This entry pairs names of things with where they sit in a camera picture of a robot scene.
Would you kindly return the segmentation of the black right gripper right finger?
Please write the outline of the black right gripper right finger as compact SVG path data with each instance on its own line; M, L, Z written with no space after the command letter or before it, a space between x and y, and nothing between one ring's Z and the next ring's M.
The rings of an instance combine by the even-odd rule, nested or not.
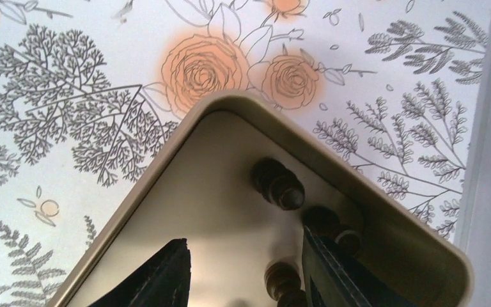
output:
M308 306L415 305L380 281L333 240L312 233L307 226L302 271Z

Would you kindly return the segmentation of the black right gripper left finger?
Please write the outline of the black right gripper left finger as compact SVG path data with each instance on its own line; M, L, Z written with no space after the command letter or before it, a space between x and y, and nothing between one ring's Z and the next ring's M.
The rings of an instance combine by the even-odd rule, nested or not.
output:
M173 239L92 306L187 307L191 252L187 239Z

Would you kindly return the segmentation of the dark wooden chess piece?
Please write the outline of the dark wooden chess piece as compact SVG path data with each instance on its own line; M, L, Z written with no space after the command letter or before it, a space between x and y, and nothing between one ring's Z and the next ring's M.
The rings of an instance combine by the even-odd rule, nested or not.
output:
M357 257L362 249L361 234L340 221L334 211L323 206L306 209L302 215L302 224L321 237L327 237L353 257Z

